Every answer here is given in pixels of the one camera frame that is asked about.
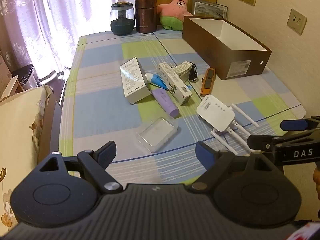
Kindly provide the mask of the person's right hand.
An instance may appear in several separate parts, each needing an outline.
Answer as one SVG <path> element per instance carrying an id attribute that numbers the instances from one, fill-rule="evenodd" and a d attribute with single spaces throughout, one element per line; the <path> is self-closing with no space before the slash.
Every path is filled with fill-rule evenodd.
<path id="1" fill-rule="evenodd" d="M 318 167 L 315 168 L 313 172 L 313 181 L 316 183 L 316 190 L 319 193 L 319 187 L 320 187 L 320 171 Z"/>

